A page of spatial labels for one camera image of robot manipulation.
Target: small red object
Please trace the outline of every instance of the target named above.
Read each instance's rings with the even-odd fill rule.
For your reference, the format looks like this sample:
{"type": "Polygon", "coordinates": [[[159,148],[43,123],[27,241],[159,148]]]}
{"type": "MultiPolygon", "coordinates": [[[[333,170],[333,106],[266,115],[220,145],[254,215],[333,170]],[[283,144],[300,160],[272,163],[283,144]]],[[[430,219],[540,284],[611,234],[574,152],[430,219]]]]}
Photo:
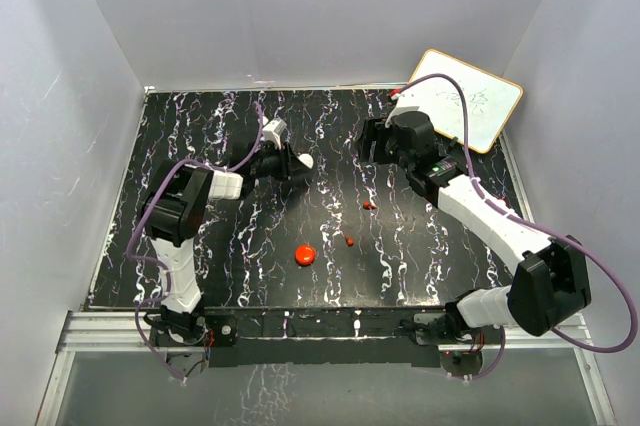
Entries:
{"type": "Polygon", "coordinates": [[[308,244],[296,249],[296,262],[300,266],[310,266],[316,259],[316,251],[308,244]]]}

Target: black marble tabletop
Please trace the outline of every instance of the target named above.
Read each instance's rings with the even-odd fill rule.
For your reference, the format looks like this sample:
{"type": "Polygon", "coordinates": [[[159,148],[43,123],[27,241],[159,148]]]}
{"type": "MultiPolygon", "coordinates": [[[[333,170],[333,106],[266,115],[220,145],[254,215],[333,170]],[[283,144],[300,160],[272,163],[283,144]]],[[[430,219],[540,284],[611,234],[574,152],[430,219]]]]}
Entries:
{"type": "MultiPolygon", "coordinates": [[[[358,161],[359,127],[388,114],[387,91],[158,93],[147,98],[85,309],[130,309],[160,293],[154,266],[124,258],[150,176],[166,158],[223,164],[234,142],[255,138],[255,100],[269,118],[287,122],[286,140],[313,156],[316,171],[308,188],[263,179],[247,200],[207,207],[195,242],[206,306],[438,306],[470,288],[510,282],[500,260],[416,196],[395,166],[358,161]],[[364,210],[364,201],[377,209],[364,210]],[[317,251],[307,268],[294,259],[304,243],[317,251]]],[[[474,162],[483,186],[517,209],[500,144],[474,162]]],[[[148,238],[138,252],[153,255],[148,238]]]]}

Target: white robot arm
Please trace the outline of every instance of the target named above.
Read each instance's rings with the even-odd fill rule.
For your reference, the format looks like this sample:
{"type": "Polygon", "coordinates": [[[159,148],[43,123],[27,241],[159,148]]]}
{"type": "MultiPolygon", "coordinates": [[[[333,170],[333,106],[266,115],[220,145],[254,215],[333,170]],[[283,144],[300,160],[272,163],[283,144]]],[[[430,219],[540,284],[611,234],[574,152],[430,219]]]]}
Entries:
{"type": "Polygon", "coordinates": [[[419,106],[396,107],[387,118],[365,120],[357,145],[361,161],[399,165],[417,194],[467,226],[514,276],[511,286],[468,291],[448,303],[434,333],[460,338],[482,326],[518,325],[541,336],[590,303],[585,257],[507,219],[516,213],[482,189],[480,197],[465,160],[437,145],[433,125],[419,106]]]}
{"type": "MultiPolygon", "coordinates": [[[[282,119],[264,122],[264,143],[247,164],[233,173],[183,166],[149,217],[145,231],[156,256],[168,268],[160,273],[163,291],[168,294],[161,302],[160,317],[151,319],[147,315],[145,321],[160,331],[169,332],[176,341],[191,341],[201,335],[191,314],[198,308],[202,296],[196,282],[193,238],[202,224],[207,202],[245,198],[262,177],[305,180],[313,171],[313,158],[309,154],[296,155],[282,140],[286,123],[282,119]]],[[[167,160],[156,171],[139,211],[141,217],[174,165],[167,160]]]]}

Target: red bead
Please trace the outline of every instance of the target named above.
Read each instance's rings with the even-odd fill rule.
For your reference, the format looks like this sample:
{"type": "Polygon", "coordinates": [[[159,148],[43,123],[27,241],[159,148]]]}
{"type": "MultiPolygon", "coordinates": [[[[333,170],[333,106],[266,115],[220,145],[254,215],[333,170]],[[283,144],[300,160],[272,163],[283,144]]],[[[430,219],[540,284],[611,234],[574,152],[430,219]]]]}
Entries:
{"type": "Polygon", "coordinates": [[[303,244],[296,250],[296,262],[300,266],[310,266],[315,259],[316,252],[308,244],[303,244]]]}

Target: white wall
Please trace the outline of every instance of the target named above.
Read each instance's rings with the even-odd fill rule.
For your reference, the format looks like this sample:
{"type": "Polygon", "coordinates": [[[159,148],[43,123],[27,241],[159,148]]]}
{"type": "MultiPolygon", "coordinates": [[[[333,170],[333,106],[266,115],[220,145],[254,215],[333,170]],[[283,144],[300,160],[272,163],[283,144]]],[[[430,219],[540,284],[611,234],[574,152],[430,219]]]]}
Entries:
{"type": "Polygon", "coordinates": [[[429,48],[501,74],[540,0],[97,0],[161,90],[406,81],[429,48]]]}
{"type": "Polygon", "coordinates": [[[0,424],[33,424],[143,91],[94,0],[0,0],[0,424]]]}
{"type": "MultiPolygon", "coordinates": [[[[539,222],[608,259],[640,303],[640,0],[544,0],[506,71],[525,100],[508,133],[539,222]]],[[[589,270],[594,341],[628,331],[619,293],[589,270]]],[[[640,417],[640,341],[597,361],[621,425],[640,417]]]]}

